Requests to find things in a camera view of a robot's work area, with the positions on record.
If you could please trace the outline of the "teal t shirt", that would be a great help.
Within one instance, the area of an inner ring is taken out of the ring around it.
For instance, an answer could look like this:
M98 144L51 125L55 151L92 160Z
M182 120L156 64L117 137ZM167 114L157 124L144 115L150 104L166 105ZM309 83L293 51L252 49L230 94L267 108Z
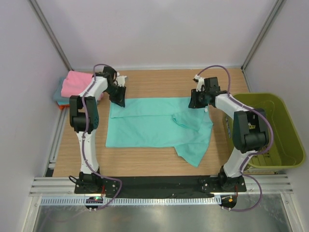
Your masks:
M198 167L211 140L213 122L207 108L190 109L189 97L127 99L110 105L106 147L173 147Z

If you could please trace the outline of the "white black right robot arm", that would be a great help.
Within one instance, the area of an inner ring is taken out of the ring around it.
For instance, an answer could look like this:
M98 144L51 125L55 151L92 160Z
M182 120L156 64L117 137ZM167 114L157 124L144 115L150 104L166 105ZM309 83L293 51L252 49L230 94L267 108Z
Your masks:
M226 90L221 90L217 77L204 78L196 75L197 87L191 90L189 108L199 109L209 105L223 111L233 121L233 150L228 161L218 173L218 187L233 191L240 182L245 166L255 152L269 143L268 126L263 109L254 109L237 101Z

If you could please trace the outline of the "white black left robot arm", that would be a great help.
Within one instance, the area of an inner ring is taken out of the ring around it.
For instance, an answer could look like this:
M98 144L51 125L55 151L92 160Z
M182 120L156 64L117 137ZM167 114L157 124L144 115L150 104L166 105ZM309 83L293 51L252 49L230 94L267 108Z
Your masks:
M76 132L81 153L80 175L88 178L85 187L91 193L98 193L102 189L100 178L105 178L99 173L96 155L98 99L102 93L107 93L110 102L124 108L126 78L109 65L97 64L93 67L90 84L79 95L70 97L70 126Z

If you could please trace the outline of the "grey blue folded t shirt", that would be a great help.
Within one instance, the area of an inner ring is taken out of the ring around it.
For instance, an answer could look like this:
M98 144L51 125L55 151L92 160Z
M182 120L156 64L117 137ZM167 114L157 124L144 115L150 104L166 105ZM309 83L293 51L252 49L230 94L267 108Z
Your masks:
M62 106L62 105L69 105L69 101L70 99L69 98L66 98L66 97L62 97L61 96L61 90L62 90L62 85L63 85L63 82L65 80L65 77L61 77L58 81L58 85L57 85L57 88L53 94L53 100L59 105L59 106Z

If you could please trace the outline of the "orange folded t shirt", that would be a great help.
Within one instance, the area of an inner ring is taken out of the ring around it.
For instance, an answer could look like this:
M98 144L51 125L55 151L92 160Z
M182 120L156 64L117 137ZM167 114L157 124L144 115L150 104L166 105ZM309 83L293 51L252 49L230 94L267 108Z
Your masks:
M58 107L59 107L60 110L63 110L66 107L69 107L69 105L70 105L68 102L60 102L60 101L57 101L57 104L58 104Z

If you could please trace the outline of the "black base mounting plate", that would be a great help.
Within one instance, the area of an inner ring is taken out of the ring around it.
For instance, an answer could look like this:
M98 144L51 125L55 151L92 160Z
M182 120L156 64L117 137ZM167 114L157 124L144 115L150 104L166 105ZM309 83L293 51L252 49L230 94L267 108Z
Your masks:
M210 198L215 193L246 192L244 178L221 180L218 176L127 176L106 178L76 178L75 194L99 194L108 198L128 199L192 199Z

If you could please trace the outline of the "olive green plastic basket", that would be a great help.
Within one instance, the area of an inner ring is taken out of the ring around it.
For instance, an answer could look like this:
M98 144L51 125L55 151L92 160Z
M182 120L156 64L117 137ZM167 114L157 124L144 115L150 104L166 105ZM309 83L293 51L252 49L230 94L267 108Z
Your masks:
M276 172L296 168L304 163L305 150L280 97L271 93L240 93L234 95L234 98L247 106L264 109L274 133L271 149L262 155L253 156L246 171Z

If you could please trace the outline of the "aluminium frame rail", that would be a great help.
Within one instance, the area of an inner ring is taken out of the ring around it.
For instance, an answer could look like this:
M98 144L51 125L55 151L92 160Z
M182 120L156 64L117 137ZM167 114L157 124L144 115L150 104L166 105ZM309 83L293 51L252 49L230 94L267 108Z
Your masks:
M219 194L292 193L288 177L284 174L242 177L237 183L221 187L215 176L139 176L83 183L75 177L37 177L32 182L31 196L90 195L105 193L112 197L118 190L120 198L167 199L203 198Z

